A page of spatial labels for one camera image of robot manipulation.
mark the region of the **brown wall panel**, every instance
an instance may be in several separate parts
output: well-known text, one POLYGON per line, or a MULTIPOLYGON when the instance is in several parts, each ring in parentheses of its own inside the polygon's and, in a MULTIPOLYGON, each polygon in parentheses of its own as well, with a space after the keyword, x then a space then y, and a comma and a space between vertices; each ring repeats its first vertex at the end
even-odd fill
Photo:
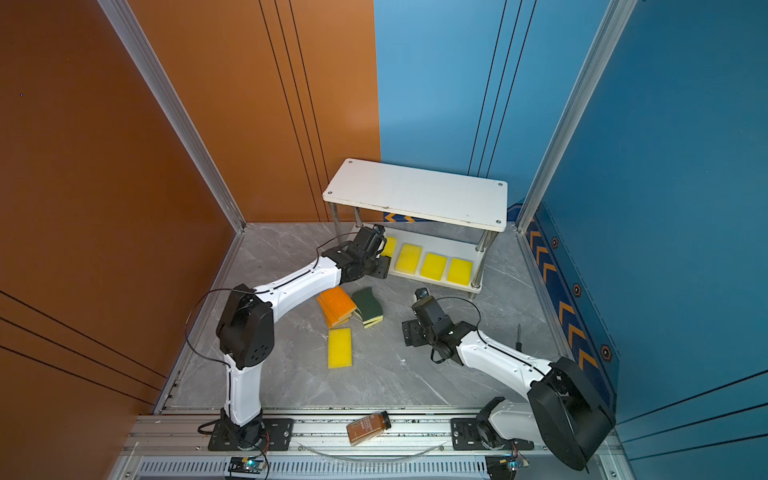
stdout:
POLYGON ((3 2, 0 55, 0 317, 112 368, 0 321, 0 476, 103 478, 233 231, 96 1, 3 2))
POLYGON ((246 220, 318 221, 260 3, 130 5, 246 220))
POLYGON ((343 159, 380 159, 373 1, 130 4, 246 220, 330 220, 343 159))

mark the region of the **gray marble floor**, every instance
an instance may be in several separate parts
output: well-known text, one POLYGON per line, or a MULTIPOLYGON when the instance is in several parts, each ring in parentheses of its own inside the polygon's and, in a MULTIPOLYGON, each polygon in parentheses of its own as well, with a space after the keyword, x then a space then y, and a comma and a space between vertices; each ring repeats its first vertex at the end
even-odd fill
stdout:
MULTIPOLYGON (((480 230, 433 222, 385 223, 387 228, 416 230, 476 243, 480 230)), ((252 223, 224 286, 259 286, 305 266, 315 247, 333 237, 330 223, 252 223)), ((384 307, 384 321, 369 329, 350 320, 353 365, 327 368, 328 328, 315 299, 291 310, 275 325, 276 344, 267 358, 261 380, 265 407, 309 406, 454 406, 479 407, 497 395, 522 398, 483 372, 454 362, 429 360, 430 349, 406 347, 400 323, 413 318, 413 292, 425 284, 390 276, 365 277, 343 285, 348 293, 372 286, 384 307)), ((426 285, 435 297, 463 296, 441 286, 426 285)), ((214 330, 227 294, 217 298, 196 348, 221 357, 214 330)), ((503 343, 514 345, 522 325, 523 351, 557 359, 552 330, 546 323, 512 228, 500 234, 488 253, 483 289, 474 300, 482 311, 480 328, 503 343)), ((477 321, 477 313, 460 300, 442 300, 455 322, 477 321)), ((209 408, 223 405, 225 375, 221 364, 192 356, 167 407, 209 408)))

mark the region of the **orange chevron arrow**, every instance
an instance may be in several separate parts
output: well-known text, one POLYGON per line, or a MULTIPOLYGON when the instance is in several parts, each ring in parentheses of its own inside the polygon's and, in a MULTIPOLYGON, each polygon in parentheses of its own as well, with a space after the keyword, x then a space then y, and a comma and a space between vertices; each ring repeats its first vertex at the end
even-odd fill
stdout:
POLYGON ((549 253, 549 250, 547 250, 545 247, 536 247, 536 265, 540 264, 542 252, 549 253))
POLYGON ((533 250, 533 237, 540 237, 540 232, 531 232, 531 250, 533 250))
POLYGON ((576 312, 574 312, 573 308, 571 308, 570 305, 568 305, 567 303, 560 302, 560 324, 561 325, 563 324, 563 310, 567 312, 571 312, 574 315, 576 315, 576 312))
POLYGON ((568 326, 568 345, 570 345, 571 347, 574 345, 574 333, 576 335, 579 335, 581 338, 585 340, 587 339, 587 337, 584 336, 584 332, 576 328, 572 323, 571 325, 568 326))
POLYGON ((598 367, 598 363, 594 361, 594 359, 589 356, 588 353, 586 353, 584 350, 578 351, 578 368, 584 369, 584 361, 587 360, 589 363, 594 365, 595 368, 598 367))
POLYGON ((547 270, 552 270, 553 272, 557 272, 558 271, 556 268, 554 268, 554 265, 552 265, 551 263, 544 262, 544 275, 543 275, 543 277, 544 277, 544 283, 545 284, 547 283, 547 270))

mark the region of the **stack of orange sponges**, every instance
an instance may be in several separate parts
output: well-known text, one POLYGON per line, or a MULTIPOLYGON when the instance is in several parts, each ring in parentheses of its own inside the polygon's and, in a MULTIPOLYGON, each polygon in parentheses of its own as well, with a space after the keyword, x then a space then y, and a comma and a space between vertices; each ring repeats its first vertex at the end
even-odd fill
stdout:
POLYGON ((317 297, 317 302, 326 316, 328 328, 339 326, 349 320, 357 305, 340 286, 326 290, 317 297))

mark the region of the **screwdriver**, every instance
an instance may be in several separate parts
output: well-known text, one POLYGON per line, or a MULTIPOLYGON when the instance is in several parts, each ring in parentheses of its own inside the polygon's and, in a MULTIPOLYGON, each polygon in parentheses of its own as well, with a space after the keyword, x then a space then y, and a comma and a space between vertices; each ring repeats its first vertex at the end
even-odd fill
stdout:
POLYGON ((520 343, 520 324, 518 324, 518 341, 515 342, 515 350, 517 350, 520 353, 523 353, 523 344, 520 343))

